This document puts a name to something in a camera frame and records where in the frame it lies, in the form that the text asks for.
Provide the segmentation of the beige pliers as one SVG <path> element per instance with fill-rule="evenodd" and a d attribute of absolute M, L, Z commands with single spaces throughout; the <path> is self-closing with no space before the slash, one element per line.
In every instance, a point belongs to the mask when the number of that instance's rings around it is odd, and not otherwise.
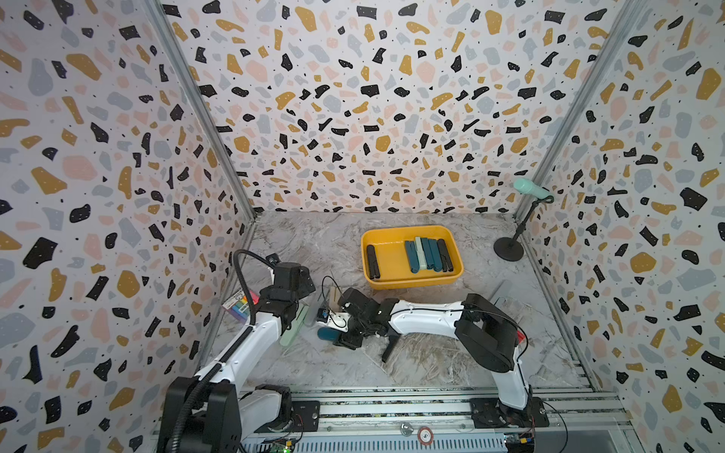
<path fill-rule="evenodd" d="M 341 298 L 342 293 L 336 286 L 330 287 L 328 298 L 329 298 L 329 306 L 332 311 L 335 311 L 338 313 L 338 311 L 341 311 L 339 300 Z"/>

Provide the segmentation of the yellow storage box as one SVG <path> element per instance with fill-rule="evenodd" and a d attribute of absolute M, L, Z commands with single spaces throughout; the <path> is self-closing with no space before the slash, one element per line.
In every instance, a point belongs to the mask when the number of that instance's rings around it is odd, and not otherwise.
<path fill-rule="evenodd" d="M 364 276 L 375 290 L 446 285 L 464 273 L 459 249 L 444 226 L 368 230 L 361 253 Z"/>

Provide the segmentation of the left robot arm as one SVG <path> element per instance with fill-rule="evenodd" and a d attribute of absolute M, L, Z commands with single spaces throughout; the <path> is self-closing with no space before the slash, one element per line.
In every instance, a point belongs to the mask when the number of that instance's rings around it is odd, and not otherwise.
<path fill-rule="evenodd" d="M 315 292 L 307 267 L 281 262 L 273 283 L 262 289 L 248 324 L 194 377 L 170 385 L 162 411 L 159 452 L 236 452 L 261 428 L 289 430 L 294 425 L 290 390 L 259 385 L 239 396 L 262 356 L 292 329 L 299 302 Z"/>

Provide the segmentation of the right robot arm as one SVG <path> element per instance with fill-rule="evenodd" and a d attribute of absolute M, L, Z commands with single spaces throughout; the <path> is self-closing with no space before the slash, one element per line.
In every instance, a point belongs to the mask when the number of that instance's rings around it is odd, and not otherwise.
<path fill-rule="evenodd" d="M 500 405 L 516 411 L 529 406 L 530 386 L 520 369 L 518 350 L 523 331 L 513 318 L 479 294 L 469 294 L 461 302 L 420 304 L 402 299 L 377 302 L 350 288 L 342 294 L 339 306 L 349 320 L 337 345 L 355 350 L 368 337 L 386 338 L 388 345 L 381 360 L 387 362 L 405 335 L 456 339 L 479 366 L 492 373 Z"/>

